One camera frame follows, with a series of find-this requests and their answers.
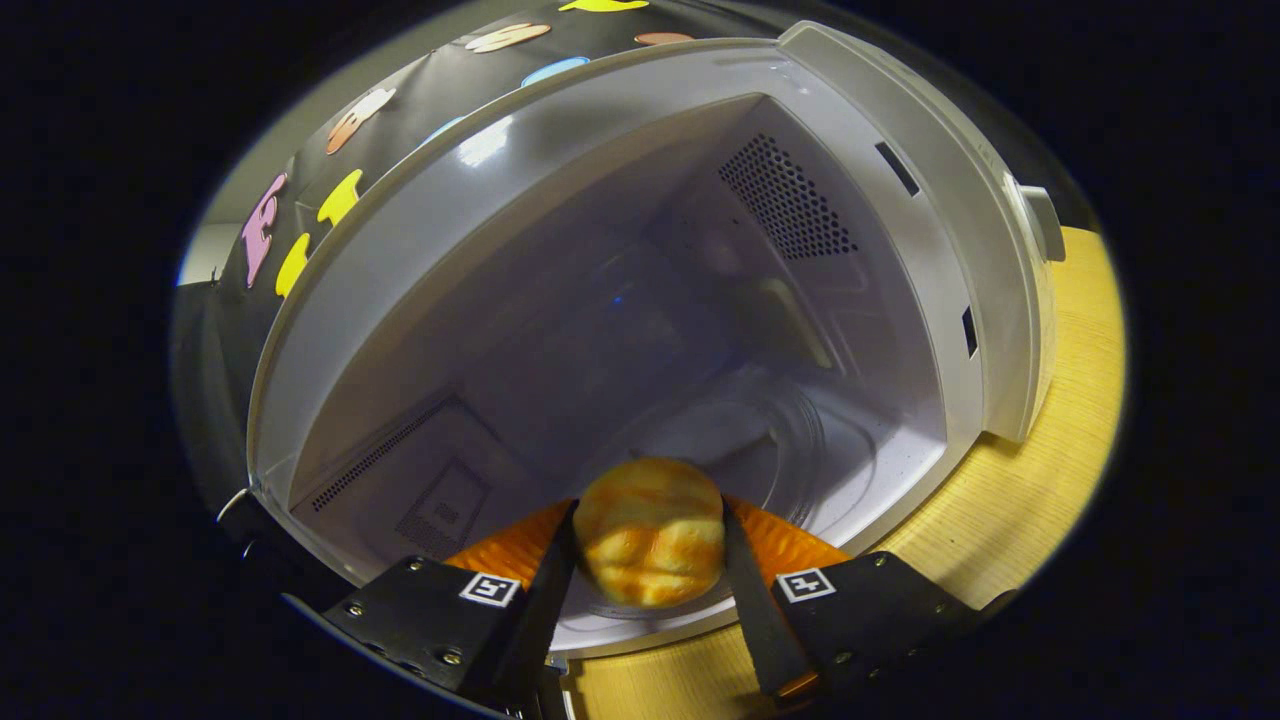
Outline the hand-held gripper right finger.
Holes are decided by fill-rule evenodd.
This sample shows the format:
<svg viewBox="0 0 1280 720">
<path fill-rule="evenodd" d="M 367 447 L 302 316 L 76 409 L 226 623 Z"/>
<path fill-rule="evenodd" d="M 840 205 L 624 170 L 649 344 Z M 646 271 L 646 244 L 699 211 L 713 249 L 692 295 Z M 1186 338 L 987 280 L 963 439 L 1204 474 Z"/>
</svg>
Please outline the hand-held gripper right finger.
<svg viewBox="0 0 1280 720">
<path fill-rule="evenodd" d="M 975 630 L 980 611 L 897 555 L 851 556 L 724 497 L 724 577 L 763 694 L 851 694 Z"/>
</svg>

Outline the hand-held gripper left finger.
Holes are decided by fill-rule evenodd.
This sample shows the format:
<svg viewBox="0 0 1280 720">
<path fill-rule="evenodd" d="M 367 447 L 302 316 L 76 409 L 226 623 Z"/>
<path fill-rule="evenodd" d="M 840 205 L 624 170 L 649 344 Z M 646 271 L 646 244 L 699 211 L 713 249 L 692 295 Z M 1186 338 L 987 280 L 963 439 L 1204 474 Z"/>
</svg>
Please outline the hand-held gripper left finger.
<svg viewBox="0 0 1280 720">
<path fill-rule="evenodd" d="M 330 606 L 347 643 L 485 714 L 538 714 L 577 564 L 576 502 L 556 502 L 436 561 L 410 555 Z"/>
</svg>

